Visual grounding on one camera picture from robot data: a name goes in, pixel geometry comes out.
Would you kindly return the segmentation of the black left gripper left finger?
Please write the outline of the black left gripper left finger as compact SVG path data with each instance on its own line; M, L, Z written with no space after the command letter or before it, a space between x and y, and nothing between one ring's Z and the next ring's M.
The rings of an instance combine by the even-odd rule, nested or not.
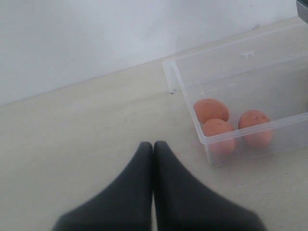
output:
M63 214L55 231L150 231L153 147L141 142L125 169L98 195Z

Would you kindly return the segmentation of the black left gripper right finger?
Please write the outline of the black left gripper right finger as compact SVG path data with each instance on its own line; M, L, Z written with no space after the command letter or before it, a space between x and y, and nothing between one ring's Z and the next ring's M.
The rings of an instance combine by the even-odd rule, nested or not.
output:
M240 231L240 207L195 178L165 141L154 144L153 190L160 231Z

